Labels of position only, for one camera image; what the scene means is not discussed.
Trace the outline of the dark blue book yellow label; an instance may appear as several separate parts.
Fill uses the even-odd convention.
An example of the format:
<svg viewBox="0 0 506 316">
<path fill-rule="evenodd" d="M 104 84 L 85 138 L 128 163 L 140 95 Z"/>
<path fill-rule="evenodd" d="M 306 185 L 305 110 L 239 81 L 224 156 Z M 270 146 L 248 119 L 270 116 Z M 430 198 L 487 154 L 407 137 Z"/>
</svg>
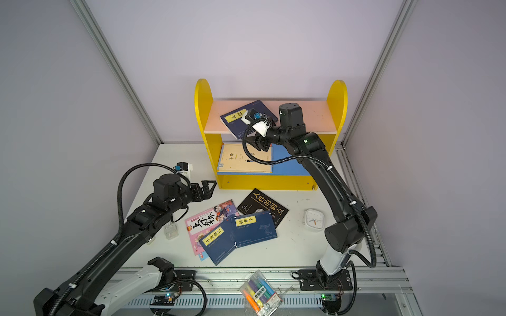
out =
<svg viewBox="0 0 506 316">
<path fill-rule="evenodd" d="M 242 117 L 246 115 L 248 110 L 254 109 L 255 111 L 267 115 L 274 122 L 278 122 L 279 119 L 265 106 L 261 100 L 256 100 L 242 107 L 234 109 L 228 113 L 220 116 L 222 123 L 225 127 L 234 135 L 237 140 L 242 140 L 247 124 L 242 120 Z"/>
</svg>

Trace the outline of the cream book blue edge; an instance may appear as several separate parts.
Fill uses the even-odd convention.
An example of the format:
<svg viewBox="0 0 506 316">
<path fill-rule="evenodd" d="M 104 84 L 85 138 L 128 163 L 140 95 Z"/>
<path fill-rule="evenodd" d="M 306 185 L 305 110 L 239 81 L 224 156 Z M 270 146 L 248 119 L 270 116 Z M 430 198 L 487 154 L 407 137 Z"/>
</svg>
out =
<svg viewBox="0 0 506 316">
<path fill-rule="evenodd" d="M 271 165 L 259 164 L 250 159 L 242 144 L 222 145 L 217 169 L 219 172 L 272 173 Z"/>
</svg>

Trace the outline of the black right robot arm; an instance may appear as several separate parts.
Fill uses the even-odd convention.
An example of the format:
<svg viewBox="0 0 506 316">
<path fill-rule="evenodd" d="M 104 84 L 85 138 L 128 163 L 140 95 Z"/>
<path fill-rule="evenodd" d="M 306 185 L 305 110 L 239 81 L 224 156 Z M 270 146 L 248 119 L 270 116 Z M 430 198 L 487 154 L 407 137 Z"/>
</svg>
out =
<svg viewBox="0 0 506 316">
<path fill-rule="evenodd" d="M 352 265 L 355 255 L 373 269 L 377 266 L 377 255 L 371 228 L 378 218 L 373 207 L 366 207 L 336 171 L 324 142 L 319 135 L 308 132 L 303 121 L 303 110 L 297 103 L 279 106 L 280 124 L 266 114 L 248 110 L 242 121 L 246 130 L 242 137 L 242 148 L 246 156 L 261 165 L 278 165 L 297 161 L 314 179 L 328 202 L 335 223 L 325 228 L 328 242 L 324 256 L 316 264 L 316 274 L 322 282 Z M 283 146 L 288 157 L 273 161 L 254 157 L 248 149 L 267 151 L 272 145 Z"/>
</svg>

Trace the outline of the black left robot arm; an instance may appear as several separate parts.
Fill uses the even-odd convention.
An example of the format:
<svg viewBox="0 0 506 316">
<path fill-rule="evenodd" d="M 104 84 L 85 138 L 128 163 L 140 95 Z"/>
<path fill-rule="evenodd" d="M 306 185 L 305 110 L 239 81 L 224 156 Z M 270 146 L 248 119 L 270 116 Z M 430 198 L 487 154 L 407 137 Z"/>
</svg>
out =
<svg viewBox="0 0 506 316">
<path fill-rule="evenodd" d="M 167 173 L 154 181 L 154 191 L 128 217 L 123 212 L 123 187 L 128 176 L 144 164 L 131 167 L 117 188 L 118 231 L 83 268 L 55 290 L 45 288 L 34 299 L 37 315 L 112 315 L 132 299 L 156 288 L 194 284 L 176 276 L 174 265 L 161 257 L 151 259 L 137 276 L 115 286 L 108 283 L 123 264 L 163 228 L 173 215 L 191 203 L 209 200 L 214 180 L 191 182 L 179 170 L 163 165 Z"/>
</svg>

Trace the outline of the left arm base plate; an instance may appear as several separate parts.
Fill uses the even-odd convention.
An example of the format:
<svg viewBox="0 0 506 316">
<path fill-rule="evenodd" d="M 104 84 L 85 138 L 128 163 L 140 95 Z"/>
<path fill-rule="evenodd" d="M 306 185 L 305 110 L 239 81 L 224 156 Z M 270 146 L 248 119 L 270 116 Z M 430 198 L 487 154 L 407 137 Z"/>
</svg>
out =
<svg viewBox="0 0 506 316">
<path fill-rule="evenodd" d="M 175 265 L 167 259 L 156 257 L 148 261 L 141 269 L 141 276 L 148 278 L 144 293 L 155 292 L 168 289 L 173 291 L 173 287 L 181 287 L 183 291 L 191 291 L 195 281 L 196 270 L 176 269 Z"/>
</svg>

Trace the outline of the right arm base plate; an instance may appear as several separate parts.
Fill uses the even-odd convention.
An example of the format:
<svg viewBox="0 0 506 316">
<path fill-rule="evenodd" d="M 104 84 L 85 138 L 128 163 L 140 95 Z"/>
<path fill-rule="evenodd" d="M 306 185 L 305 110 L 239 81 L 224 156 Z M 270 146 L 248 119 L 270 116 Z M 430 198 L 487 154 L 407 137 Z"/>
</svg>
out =
<svg viewBox="0 0 506 316">
<path fill-rule="evenodd" d="M 353 279 L 346 269 L 332 276 L 321 269 L 299 269 L 291 276 L 299 283 L 301 291 L 348 291 L 354 288 Z"/>
</svg>

